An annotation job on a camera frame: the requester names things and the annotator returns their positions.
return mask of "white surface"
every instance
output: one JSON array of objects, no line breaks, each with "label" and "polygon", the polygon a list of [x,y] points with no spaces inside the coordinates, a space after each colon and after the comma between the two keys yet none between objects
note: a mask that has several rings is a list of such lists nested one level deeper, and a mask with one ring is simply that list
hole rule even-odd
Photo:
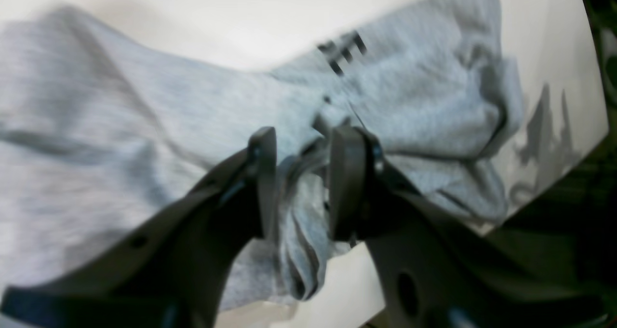
[{"label": "white surface", "polygon": [[[0,0],[0,20],[32,18],[59,1],[82,7],[161,51],[227,67],[267,69],[411,0]],[[528,112],[544,82],[555,91],[565,89],[575,148],[589,152],[608,125],[582,0],[502,0],[502,9],[503,53],[518,58]],[[495,160],[507,188],[534,170],[509,170],[512,144],[522,137],[524,132]],[[291,321],[273,327],[354,328],[383,307],[375,268],[366,247],[360,246],[332,260],[322,292],[300,304]],[[243,310],[237,317],[250,314]],[[276,311],[271,317],[285,314]],[[219,327],[251,326],[224,315]]]}]

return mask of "crumpled cloth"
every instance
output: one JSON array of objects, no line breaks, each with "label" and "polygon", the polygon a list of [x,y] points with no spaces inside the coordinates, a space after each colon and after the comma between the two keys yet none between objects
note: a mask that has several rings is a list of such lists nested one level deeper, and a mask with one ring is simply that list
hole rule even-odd
[{"label": "crumpled cloth", "polygon": [[[276,128],[282,177],[306,144],[349,123],[376,134],[432,202],[502,221],[507,200],[490,158],[520,127],[523,102],[500,25],[499,0],[423,0],[269,73],[157,52],[71,7],[7,25],[0,286],[37,284],[91,260],[261,126]],[[298,177],[282,180],[293,187],[276,244],[245,247],[220,310],[310,299],[327,259],[345,250],[327,240],[322,177]]]}]

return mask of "gray fabric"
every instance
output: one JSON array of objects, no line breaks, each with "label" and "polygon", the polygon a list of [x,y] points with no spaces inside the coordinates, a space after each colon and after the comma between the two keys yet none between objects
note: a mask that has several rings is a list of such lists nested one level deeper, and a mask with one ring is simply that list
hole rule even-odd
[{"label": "gray fabric", "polygon": [[[523,106],[516,64],[501,57],[498,0],[424,0],[357,32],[367,51],[351,49],[350,64],[315,49],[245,73],[139,46],[73,8],[9,25],[0,37],[0,226],[15,238],[0,252],[0,285],[83,264],[265,125],[276,127],[279,161],[320,136],[316,119],[366,126],[432,201],[501,221],[507,205],[489,159]],[[324,192],[318,177],[298,182],[278,252],[258,240],[245,247],[220,310],[288,302],[289,292],[308,299],[322,286],[335,249]],[[276,257],[282,249],[289,256]],[[304,291],[289,288],[298,280]]]}]

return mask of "white table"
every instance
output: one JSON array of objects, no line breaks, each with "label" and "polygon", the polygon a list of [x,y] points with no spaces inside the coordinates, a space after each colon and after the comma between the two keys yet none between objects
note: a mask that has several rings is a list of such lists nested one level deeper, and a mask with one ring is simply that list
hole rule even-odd
[{"label": "white table", "polygon": [[[69,2],[145,46],[237,69],[268,69],[412,0],[0,0],[0,21],[24,20]],[[518,59],[530,117],[542,86],[565,91],[572,142],[587,154],[608,131],[595,50],[582,0],[502,0],[504,55]],[[561,115],[560,97],[551,110]],[[554,117],[558,133],[561,117]],[[507,189],[542,167],[516,163],[525,129],[494,163]],[[366,247],[328,264],[326,286],[297,308],[256,303],[223,313],[218,327],[355,328],[384,308]]]}]

